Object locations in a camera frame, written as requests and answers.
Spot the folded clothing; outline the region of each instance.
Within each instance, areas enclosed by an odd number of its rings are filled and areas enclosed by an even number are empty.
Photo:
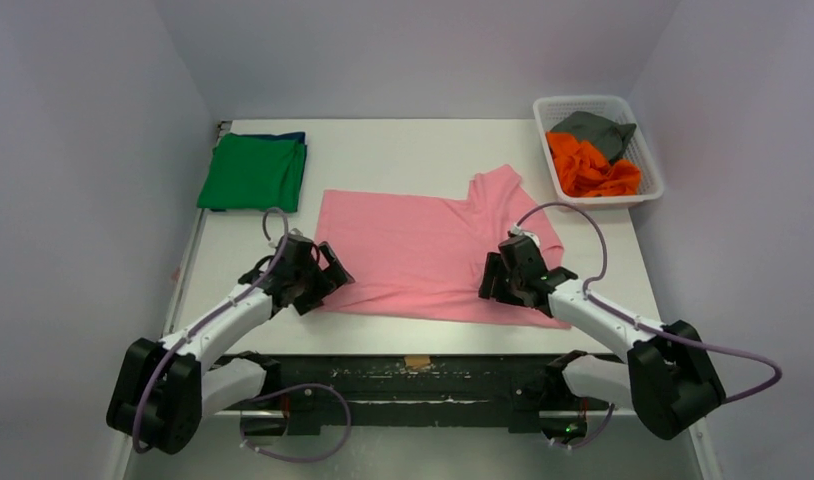
[[[635,195],[642,173],[620,159],[613,165],[590,142],[578,142],[571,133],[545,134],[560,187],[570,197]]]
[[[590,142],[613,165],[618,162],[634,137],[637,125],[618,124],[602,116],[577,111],[551,129],[551,133],[571,133],[579,142]]]
[[[258,137],[233,133],[222,137],[213,150],[199,208],[298,211],[307,146],[298,141],[297,133],[287,134],[287,139]]]
[[[356,283],[323,310],[567,328],[544,314],[478,298],[486,255],[536,203],[505,165],[475,175],[466,200],[326,190],[316,241],[329,242]],[[544,214],[525,225],[550,268],[563,247]]]

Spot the white table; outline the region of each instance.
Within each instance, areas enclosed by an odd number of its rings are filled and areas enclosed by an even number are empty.
[[[555,199],[532,120],[239,120],[233,133],[307,132],[309,156],[300,207],[290,227],[312,237],[327,188],[465,199],[475,173],[510,164],[538,203]],[[566,249],[563,265],[582,278],[601,265],[598,238],[577,213],[550,211]],[[627,210],[593,213],[610,255],[594,290],[659,318]],[[239,276],[268,254],[260,214],[203,212],[184,265],[174,329],[214,307]],[[279,236],[278,219],[269,221]],[[581,331],[441,322],[286,309],[240,340],[233,352],[269,354],[540,354],[580,349],[607,353]]]

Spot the white enclosure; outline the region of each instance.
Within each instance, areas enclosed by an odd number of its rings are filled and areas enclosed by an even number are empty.
[[[710,416],[725,477],[814,478],[814,0],[0,0],[0,478],[111,478],[218,121],[565,94],[628,99],[660,162],[632,215],[661,317],[784,368]]]

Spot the green folded cloth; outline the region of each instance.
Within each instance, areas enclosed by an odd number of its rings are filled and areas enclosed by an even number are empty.
[[[199,208],[298,211],[307,146],[229,133],[213,151]]]

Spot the blue cloth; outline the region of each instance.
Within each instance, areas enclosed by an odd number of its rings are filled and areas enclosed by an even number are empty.
[[[295,140],[298,143],[307,143],[307,132],[291,132],[282,133],[280,135],[271,135],[267,133],[255,133],[251,135],[243,135],[245,137],[259,138],[260,140]]]

